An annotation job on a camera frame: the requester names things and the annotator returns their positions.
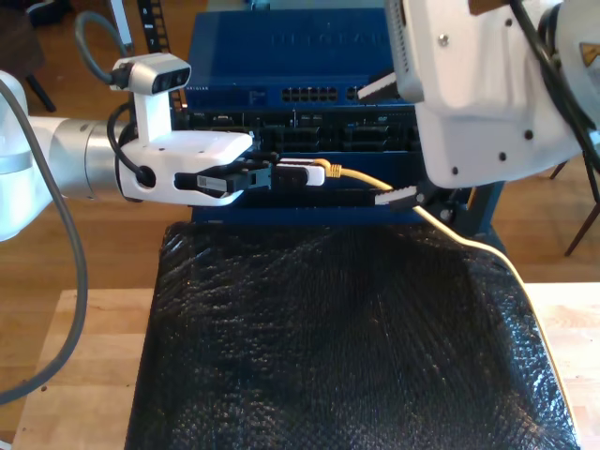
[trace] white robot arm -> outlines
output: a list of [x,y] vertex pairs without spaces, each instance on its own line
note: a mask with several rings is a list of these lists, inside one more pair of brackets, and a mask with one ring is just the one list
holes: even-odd
[[[427,175],[441,188],[518,179],[580,150],[600,170],[590,139],[590,130],[600,123],[600,3],[570,0],[560,8],[558,0],[523,5],[510,0],[510,7],[502,6],[503,0],[497,3],[487,14],[474,16],[466,0],[387,0],[395,72],[367,86],[359,97],[393,84],[416,103]],[[81,25],[90,17],[83,17]],[[546,42],[537,36],[530,18],[534,23],[541,20]],[[81,30],[76,36],[79,45]],[[222,206],[261,183],[261,172],[251,174],[241,158],[252,145],[250,136],[171,130],[167,96],[188,81],[185,62],[168,54],[123,56],[111,74],[89,58],[86,64],[105,83],[133,93],[139,137],[127,143],[115,138],[127,127],[116,123],[127,105],[108,123],[27,117],[22,87],[0,72],[0,241],[17,234],[54,200],[78,272],[75,320],[64,347],[31,380],[0,393],[0,404],[49,380],[65,364],[83,329],[85,260],[61,194]],[[232,165],[242,168],[241,182],[219,176]],[[277,159],[275,166],[291,173],[294,183],[301,179],[303,186],[322,185],[325,177],[353,176],[393,190],[324,160]],[[376,203],[407,196],[419,202],[419,192],[412,188],[381,196]],[[421,206],[415,210],[445,227]]]

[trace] black fabric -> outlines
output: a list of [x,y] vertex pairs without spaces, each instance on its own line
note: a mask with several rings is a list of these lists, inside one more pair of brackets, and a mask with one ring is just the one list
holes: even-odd
[[133,449],[572,449],[524,293],[429,228],[176,224]]

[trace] white cable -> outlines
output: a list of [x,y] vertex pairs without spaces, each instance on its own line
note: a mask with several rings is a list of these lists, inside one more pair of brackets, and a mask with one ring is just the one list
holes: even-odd
[[523,278],[521,278],[521,275],[518,273],[517,268],[511,263],[511,261],[508,259],[508,257],[504,253],[499,251],[497,248],[489,246],[488,244],[483,244],[481,242],[472,241],[470,239],[466,239],[466,238],[462,237],[460,234],[458,234],[457,232],[453,231],[450,227],[445,225],[443,222],[439,221],[437,218],[432,216],[428,211],[426,211],[421,206],[415,206],[413,210],[416,214],[421,216],[421,218],[426,220],[429,224],[433,225],[436,229],[438,229],[439,231],[444,233],[446,236],[448,236],[450,239],[457,242],[458,244],[461,244],[462,246],[465,246],[465,247],[477,248],[477,249],[483,250],[487,253],[491,253],[495,257],[499,258],[504,264],[506,264],[506,267],[508,267],[508,270],[517,279],[517,282],[518,282],[519,286],[521,287],[521,290],[525,293],[525,297],[527,298],[529,307],[533,312],[533,316],[535,318],[535,323],[537,324],[537,326],[539,328],[540,336],[542,338],[542,343],[544,344],[544,349],[546,350],[548,360],[550,361],[550,367],[552,368],[552,371],[554,372],[554,378],[556,378],[556,380],[559,384],[559,388],[561,389],[562,396],[564,398],[564,403],[566,404],[566,408],[569,411],[569,415],[571,416],[571,419],[573,420],[575,430],[578,430],[577,420],[576,420],[573,410],[571,409],[571,401],[570,401],[567,391],[564,387],[564,382],[563,382],[563,379],[561,378],[561,374],[557,369],[556,363],[554,362],[554,358],[552,357],[552,353],[548,347],[549,341],[547,338],[546,330],[544,329],[544,325],[543,325],[542,321],[540,321],[537,318],[537,315],[535,314],[535,307],[533,306],[532,299],[530,298],[529,294],[527,293],[527,288],[525,287]]

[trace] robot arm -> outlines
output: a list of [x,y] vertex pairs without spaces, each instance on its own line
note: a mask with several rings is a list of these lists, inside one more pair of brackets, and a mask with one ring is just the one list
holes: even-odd
[[[534,23],[557,14],[552,21],[557,28],[549,34],[555,57],[563,60],[565,84],[590,127],[599,123],[600,3],[534,0],[524,6]],[[383,85],[393,80],[397,91],[415,103],[433,185],[470,188],[519,179],[580,151],[572,124],[548,90],[545,72],[510,7],[474,16],[463,0],[387,0],[386,16],[395,71]],[[114,135],[124,125],[115,120],[108,126],[111,139],[103,122],[30,117],[62,193],[91,200],[223,206],[248,188],[264,186],[274,171],[300,173],[302,186],[319,186],[326,175],[338,174],[311,160],[253,156],[246,134],[172,130],[168,93],[184,86],[189,75],[189,65],[170,54],[117,61],[112,89],[132,93],[139,130],[139,138],[122,148]],[[2,77],[26,110],[19,84]],[[377,88],[376,83],[367,86],[359,96],[368,97]],[[1,100],[0,114],[3,240],[26,226],[50,197]],[[387,195],[377,203],[390,201]]]

